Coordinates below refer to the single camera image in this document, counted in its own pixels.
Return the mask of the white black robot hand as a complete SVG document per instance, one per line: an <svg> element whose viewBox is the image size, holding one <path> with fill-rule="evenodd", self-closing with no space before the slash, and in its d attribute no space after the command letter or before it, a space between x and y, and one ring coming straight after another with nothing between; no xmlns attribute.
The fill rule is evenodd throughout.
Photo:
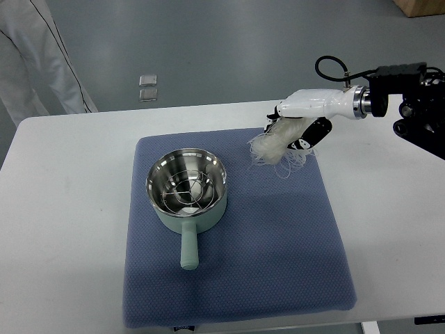
<svg viewBox="0 0 445 334"><path fill-rule="evenodd" d="M275 106L274 113L267 115L265 132L268 134L277 129L278 122L284 119L308 121L297 138L286 141L288 149L308 150L332 131L330 119L334 116L359 120L370 113L370 91L365 86L343 90L302 89L281 101Z"/></svg>

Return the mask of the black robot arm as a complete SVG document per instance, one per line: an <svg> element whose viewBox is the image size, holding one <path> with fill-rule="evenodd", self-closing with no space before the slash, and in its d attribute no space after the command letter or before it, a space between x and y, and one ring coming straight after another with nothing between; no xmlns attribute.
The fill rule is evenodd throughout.
<svg viewBox="0 0 445 334"><path fill-rule="evenodd" d="M368 71L369 92L364 98L366 113L382 118L386 115L389 96L401 95L393 124L401 139L444 158L444 71L426 63L380 66Z"/></svg>

